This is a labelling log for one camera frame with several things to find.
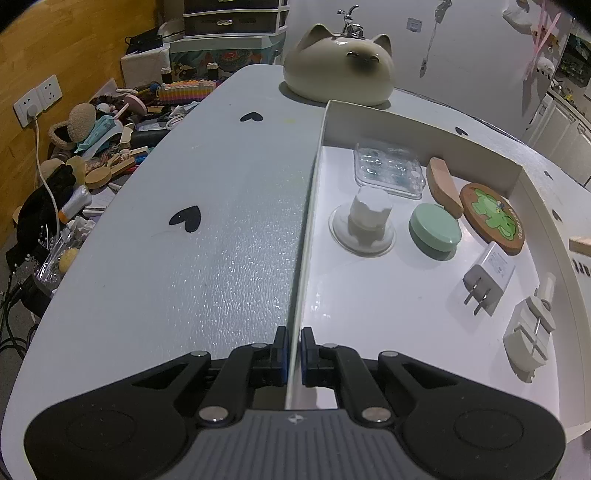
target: plastic blister pack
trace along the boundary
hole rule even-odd
[[[355,180],[360,186],[379,187],[413,200],[423,197],[426,184],[415,152],[402,145],[382,142],[356,145]]]
[[[63,278],[59,271],[61,256],[70,248],[80,248],[95,225],[94,221],[77,216],[61,231],[58,241],[37,273],[37,278],[47,288],[55,290],[60,285]]]

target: cat ear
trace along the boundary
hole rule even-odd
[[[372,42],[382,47],[385,51],[388,52],[390,56],[392,56],[392,44],[390,43],[390,37],[387,36],[385,33],[378,35],[375,37]]]
[[[330,33],[330,31],[328,30],[328,28],[326,28],[321,23],[317,23],[300,40],[300,43],[298,44],[297,49],[298,50],[304,50],[304,48],[308,48],[311,45],[314,45],[317,41],[322,40],[323,38],[329,38],[329,37],[332,37],[332,36],[333,36],[333,34]]]

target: white table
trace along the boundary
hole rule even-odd
[[[294,101],[281,84],[281,67],[237,72],[161,142],[102,216],[43,317],[8,403],[1,446],[14,480],[35,478],[23,437],[50,405],[189,351],[218,358],[270,341],[290,322],[324,106]],[[390,103],[399,115],[460,127],[524,165],[562,217],[565,244],[591,235],[591,193],[526,145],[408,93],[395,91]],[[252,111],[263,121],[239,121]],[[197,232],[168,225],[192,205],[202,211]]]

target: white cabinet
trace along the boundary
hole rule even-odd
[[[572,113],[559,105],[556,100],[552,103],[547,116],[545,125],[541,125],[539,135],[536,135],[537,138],[532,139],[534,141],[532,148],[549,160],[554,161],[552,158],[554,152],[576,119]]]
[[[591,177],[591,133],[579,122],[573,130],[576,135],[560,167],[580,184],[585,184]]]
[[[591,129],[559,100],[548,107],[528,145],[580,184],[591,177]]]

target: white sticker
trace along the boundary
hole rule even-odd
[[[422,27],[423,22],[420,20],[409,18],[407,21],[407,30],[410,30],[411,32],[420,33]]]
[[[507,260],[499,252],[492,251],[489,257],[492,268],[501,276],[505,277],[509,272],[507,270]]]

